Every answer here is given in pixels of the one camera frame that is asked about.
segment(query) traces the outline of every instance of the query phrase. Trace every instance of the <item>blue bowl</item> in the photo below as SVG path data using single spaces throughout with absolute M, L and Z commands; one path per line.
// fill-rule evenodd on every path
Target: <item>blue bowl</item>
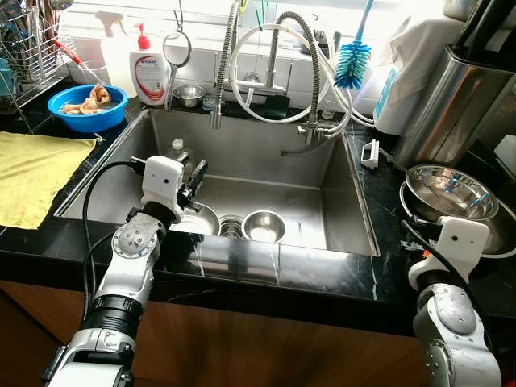
M 104 85 L 108 93 L 111 95 L 111 101 L 118 105 L 109 110 L 96 114 L 65 114 L 59 112 L 59 109 L 66 103 L 80 105 L 85 99 L 89 98 L 94 85 L 84 85 L 72 87 L 65 91 L 54 95 L 48 100 L 48 109 L 58 117 L 61 117 L 67 127 L 73 131 L 83 133 L 97 133 L 106 131 L 123 121 L 125 115 L 124 108 L 127 105 L 127 94 L 125 91 L 116 86 Z

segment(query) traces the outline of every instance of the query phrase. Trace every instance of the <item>black marble countertop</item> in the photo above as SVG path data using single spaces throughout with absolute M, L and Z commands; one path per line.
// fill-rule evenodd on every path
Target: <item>black marble countertop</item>
M 59 88 L 68 86 L 58 85 L 26 107 L 35 134 L 86 138 L 70 131 L 46 110 L 46 101 Z M 0 229 L 0 279 L 82 289 L 85 242 L 81 221 L 53 214 L 106 151 L 115 146 L 140 110 L 138 101 L 131 100 L 124 122 L 102 133 L 105 141 L 58 193 L 39 230 Z M 29 132 L 19 121 L 2 121 L 4 131 Z M 382 147 L 389 148 L 395 139 L 356 125 L 350 125 L 347 132 L 381 256 L 169 232 L 156 264 L 151 299 L 412 335 L 417 294 L 406 279 L 408 258 L 400 248 L 400 240 L 407 240 L 400 224 L 405 215 L 398 199 L 404 174 L 384 160 L 374 171 L 360 165 L 362 145 L 376 138 Z M 91 222 L 92 240 L 116 228 L 114 224 Z M 108 243 L 99 248 L 96 259 L 100 277 L 110 259 Z M 491 323 L 514 330 L 516 257 L 482 259 L 472 273 L 471 287 Z

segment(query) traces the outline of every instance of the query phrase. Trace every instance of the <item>dish drying rack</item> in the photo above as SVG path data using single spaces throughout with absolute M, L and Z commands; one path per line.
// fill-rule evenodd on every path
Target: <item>dish drying rack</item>
M 37 6 L 27 7 L 20 15 L 2 21 L 0 57 L 7 59 L 13 79 L 6 79 L 5 70 L 0 71 L 0 82 L 9 94 L 0 97 L 0 114 L 18 111 L 29 131 L 33 130 L 22 108 L 69 75 L 63 66 L 71 60 L 54 39 L 76 52 L 73 38 L 62 34 L 59 23 L 50 23 Z

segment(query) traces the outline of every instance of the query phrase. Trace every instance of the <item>sink basin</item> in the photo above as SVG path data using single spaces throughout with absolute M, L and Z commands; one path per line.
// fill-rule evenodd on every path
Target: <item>sink basin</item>
M 379 255 L 343 138 L 305 156 L 285 157 L 282 150 L 303 148 L 303 138 L 293 124 L 223 117 L 221 129 L 211 130 L 208 122 L 205 114 L 142 112 L 56 216 L 81 218 L 85 188 L 103 164 L 131 156 L 165 155 L 174 139 L 183 139 L 196 161 L 204 158 L 209 164 L 196 200 L 220 218 L 244 218 L 256 210 L 271 210 L 285 220 L 282 244 Z M 128 211 L 140 207 L 141 181 L 124 167 L 102 176 L 89 202 L 89 219 L 125 223 Z

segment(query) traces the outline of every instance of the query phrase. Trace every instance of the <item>yellow cloth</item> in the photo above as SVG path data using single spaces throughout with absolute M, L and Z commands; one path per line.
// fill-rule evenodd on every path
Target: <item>yellow cloth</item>
M 0 132 L 0 225 L 37 229 L 95 142 Z

